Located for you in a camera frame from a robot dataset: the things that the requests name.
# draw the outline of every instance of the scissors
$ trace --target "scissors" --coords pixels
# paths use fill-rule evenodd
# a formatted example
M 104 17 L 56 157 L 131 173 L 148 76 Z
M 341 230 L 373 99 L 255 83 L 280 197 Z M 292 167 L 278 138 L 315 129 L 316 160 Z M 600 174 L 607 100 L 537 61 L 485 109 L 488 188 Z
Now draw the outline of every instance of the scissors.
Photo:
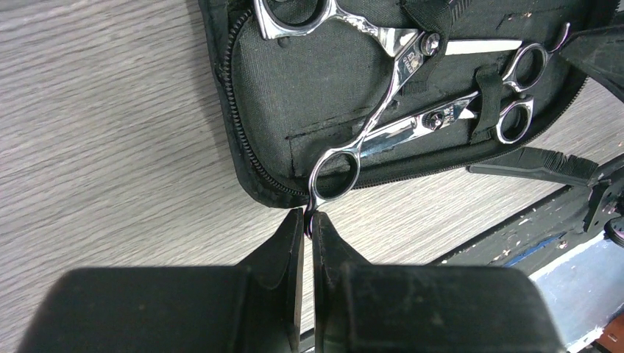
M 315 18 L 303 24 L 290 25 L 280 21 L 269 9 L 267 0 L 254 0 L 255 14 L 258 18 L 260 33 L 265 40 L 284 37 L 309 35 L 325 21 L 337 19 L 351 24 L 359 32 L 373 37 L 389 57 L 396 57 L 412 40 L 421 34 L 419 29 L 401 29 L 379 27 L 371 24 L 365 17 L 354 15 L 343 10 L 336 0 L 318 0 Z M 434 34 L 429 44 L 437 46 L 439 35 Z M 521 40 L 449 40 L 446 55 L 486 53 L 492 51 L 515 50 L 522 44 Z
M 539 43 L 529 43 L 520 47 L 503 73 L 503 84 L 510 87 L 516 93 L 523 93 L 532 88 L 544 74 L 544 70 L 546 69 L 550 59 L 553 57 L 553 54 L 561 48 L 561 45 L 566 40 L 569 31 L 570 24 L 568 23 L 564 25 L 564 28 L 561 31 L 561 37 L 557 42 L 557 45 L 550 51 L 547 51 L 544 46 Z M 518 65 L 526 54 L 534 51 L 539 54 L 539 70 L 536 72 L 537 75 L 535 75 L 530 82 L 522 83 L 517 78 Z M 395 122 L 373 130 L 364 139 L 364 143 L 361 147 L 360 158 L 368 157 L 371 154 L 382 151 L 388 151 L 401 143 L 408 142 L 415 138 L 420 138 L 434 131 L 451 126 L 458 120 L 478 118 L 478 114 L 468 109 L 468 106 L 480 95 L 481 93 L 477 90 L 466 96 L 462 96 L 453 101 L 438 104 L 433 108 L 408 115 Z M 520 122 L 522 129 L 518 133 L 514 134 L 514 136 L 508 137 L 503 131 L 503 124 L 508 114 L 515 108 L 519 108 L 522 111 L 522 121 Z M 533 97 L 521 96 L 519 99 L 513 101 L 500 111 L 498 122 L 495 127 L 496 138 L 500 143 L 504 144 L 518 142 L 528 131 L 532 118 Z

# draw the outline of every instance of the zippered case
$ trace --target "zippered case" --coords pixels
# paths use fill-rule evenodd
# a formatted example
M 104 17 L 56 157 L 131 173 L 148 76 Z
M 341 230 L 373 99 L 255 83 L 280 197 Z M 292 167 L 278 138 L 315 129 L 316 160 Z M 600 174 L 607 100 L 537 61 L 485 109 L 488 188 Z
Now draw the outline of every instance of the zippered case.
M 432 21 L 422 9 L 432 1 L 436 0 L 339 3 L 378 26 L 430 30 Z M 577 43 L 571 43 L 570 48 L 576 49 L 565 46 L 528 91 L 535 97 L 528 132 L 518 143 L 504 145 L 492 138 L 491 126 L 459 121 L 367 157 L 362 161 L 356 187 L 504 159 L 557 121 L 574 102 L 587 74 L 600 83 L 607 82 L 603 85 L 617 95 L 623 77 L 622 56 L 617 53 L 621 53 L 624 42 L 621 27 L 613 27 L 618 2 L 472 1 L 447 33 L 450 39 L 520 39 L 549 48 L 564 23 L 571 23 L 570 40 L 574 38 Z M 387 88 L 391 58 L 372 38 L 340 21 L 325 22 L 303 37 L 263 40 L 250 0 L 199 0 L 199 4 L 239 182 L 253 199 L 266 206 L 305 204 L 307 178 L 319 152 L 347 142 L 359 131 L 364 117 Z M 309 0 L 270 3 L 282 21 L 293 24 L 309 18 L 315 6 Z M 605 49 L 611 54 L 601 56 Z M 598 51 L 588 57 L 588 50 Z M 422 72 L 416 73 L 394 97 L 380 124 L 478 89 L 475 72 L 488 66 L 500 73 L 512 55 L 512 51 L 439 55 L 435 62 L 425 63 Z M 530 76 L 532 65 L 531 60 L 523 60 L 520 76 Z M 514 94 L 504 90 L 502 102 L 511 100 Z M 348 168 L 346 161 L 324 168 L 319 187 L 331 189 L 341 182 Z

